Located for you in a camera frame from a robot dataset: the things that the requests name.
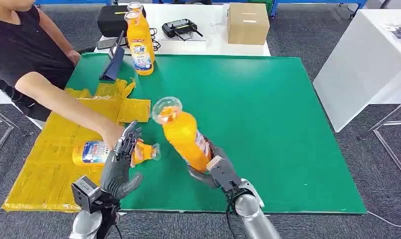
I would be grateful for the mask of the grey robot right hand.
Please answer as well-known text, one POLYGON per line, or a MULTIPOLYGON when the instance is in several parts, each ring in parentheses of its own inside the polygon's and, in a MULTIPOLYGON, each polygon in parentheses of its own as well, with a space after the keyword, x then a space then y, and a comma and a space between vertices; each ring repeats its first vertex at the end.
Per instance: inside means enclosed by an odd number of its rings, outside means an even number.
MULTIPOLYGON (((226 152, 221 147, 216 146, 208 137, 204 136, 204 139, 209 144, 211 159, 215 158, 216 156, 219 156, 219 157, 223 158, 223 160, 225 162, 227 162, 231 166, 232 169, 234 169, 234 166, 233 166, 232 162, 230 161, 230 159, 228 158, 226 152)), ((187 170, 188 170, 189 174, 191 175, 191 177, 195 178, 199 182, 202 182, 202 183, 210 186, 211 188, 222 187, 221 184, 219 183, 219 181, 214 179, 213 176, 211 176, 209 173, 205 174, 205 173, 191 167, 190 165, 187 166, 187 170)))

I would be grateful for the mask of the person's right hand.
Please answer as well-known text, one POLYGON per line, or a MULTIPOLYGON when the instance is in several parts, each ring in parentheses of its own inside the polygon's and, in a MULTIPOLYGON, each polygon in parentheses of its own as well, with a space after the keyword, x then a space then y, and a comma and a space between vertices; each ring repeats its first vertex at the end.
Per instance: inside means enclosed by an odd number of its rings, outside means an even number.
POLYGON ((121 138, 125 128, 116 123, 107 123, 102 127, 100 135, 103 141, 107 144, 110 149, 114 149, 118 140, 121 138))

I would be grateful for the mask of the person's left hand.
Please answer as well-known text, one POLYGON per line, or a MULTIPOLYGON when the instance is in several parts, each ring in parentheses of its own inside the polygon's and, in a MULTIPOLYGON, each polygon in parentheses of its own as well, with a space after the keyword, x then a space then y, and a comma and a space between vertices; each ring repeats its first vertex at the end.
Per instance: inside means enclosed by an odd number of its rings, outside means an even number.
POLYGON ((72 61, 74 66, 76 66, 81 59, 81 54, 75 50, 67 51, 65 54, 72 61))

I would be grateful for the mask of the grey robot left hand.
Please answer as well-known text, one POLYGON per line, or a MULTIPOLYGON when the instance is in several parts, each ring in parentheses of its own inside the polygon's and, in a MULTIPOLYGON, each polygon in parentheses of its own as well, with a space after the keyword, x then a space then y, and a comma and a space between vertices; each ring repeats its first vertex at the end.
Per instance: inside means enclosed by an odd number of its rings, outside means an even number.
POLYGON ((136 190, 143 180, 141 173, 135 173, 132 178, 129 175, 133 153, 140 136, 141 128, 138 121, 134 120, 124 129, 104 165, 100 187, 117 200, 136 190))

